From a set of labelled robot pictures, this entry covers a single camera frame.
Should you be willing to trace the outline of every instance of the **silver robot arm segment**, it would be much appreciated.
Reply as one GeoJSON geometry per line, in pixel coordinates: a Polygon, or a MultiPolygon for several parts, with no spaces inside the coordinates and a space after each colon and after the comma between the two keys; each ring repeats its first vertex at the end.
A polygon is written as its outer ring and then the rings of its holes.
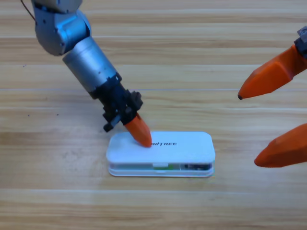
{"type": "Polygon", "coordinates": [[[32,0],[35,32],[40,45],[62,59],[93,99],[104,106],[106,132],[121,121],[131,122],[143,102],[130,93],[122,77],[91,36],[91,25],[79,10],[82,0],[32,0]]]}

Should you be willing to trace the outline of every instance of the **orange fingertip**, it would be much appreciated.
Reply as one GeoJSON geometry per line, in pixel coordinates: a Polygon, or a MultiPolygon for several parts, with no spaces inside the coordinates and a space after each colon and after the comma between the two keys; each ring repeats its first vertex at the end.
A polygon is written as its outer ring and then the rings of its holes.
{"type": "Polygon", "coordinates": [[[254,160],[259,167],[280,168],[307,161],[307,124],[271,141],[254,160]]]}
{"type": "Polygon", "coordinates": [[[143,121],[139,114],[125,125],[125,128],[130,132],[133,138],[144,147],[151,147],[152,137],[149,127],[143,121]]]}
{"type": "Polygon", "coordinates": [[[242,85],[240,100],[271,93],[293,77],[307,69],[307,61],[299,54],[295,45],[252,72],[242,85]]]}

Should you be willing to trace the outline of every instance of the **white lid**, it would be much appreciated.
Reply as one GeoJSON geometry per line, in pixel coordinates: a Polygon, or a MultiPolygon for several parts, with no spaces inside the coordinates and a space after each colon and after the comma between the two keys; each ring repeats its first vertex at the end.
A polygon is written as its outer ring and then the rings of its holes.
{"type": "Polygon", "coordinates": [[[114,135],[106,157],[113,164],[212,163],[212,138],[205,132],[153,131],[152,146],[141,146],[129,132],[114,135]]]}

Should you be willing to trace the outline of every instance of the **white case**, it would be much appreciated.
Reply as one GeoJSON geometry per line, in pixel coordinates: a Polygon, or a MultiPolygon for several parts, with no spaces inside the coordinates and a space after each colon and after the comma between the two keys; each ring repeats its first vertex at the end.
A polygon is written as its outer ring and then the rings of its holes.
{"type": "Polygon", "coordinates": [[[207,177],[215,151],[205,132],[153,131],[152,146],[141,146],[129,132],[114,135],[106,158],[113,176],[207,177]]]}

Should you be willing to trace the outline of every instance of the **wood grain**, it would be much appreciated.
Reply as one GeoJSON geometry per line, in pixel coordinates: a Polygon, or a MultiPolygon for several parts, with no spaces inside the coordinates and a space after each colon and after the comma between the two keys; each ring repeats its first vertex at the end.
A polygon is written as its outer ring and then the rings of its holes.
{"type": "Polygon", "coordinates": [[[205,131],[212,178],[116,178],[103,108],[35,38],[20,1],[0,1],[0,229],[305,230],[307,167],[259,168],[258,153],[307,122],[303,72],[238,100],[244,80],[287,49],[305,0],[87,0],[93,36],[139,90],[151,130],[205,131]]]}

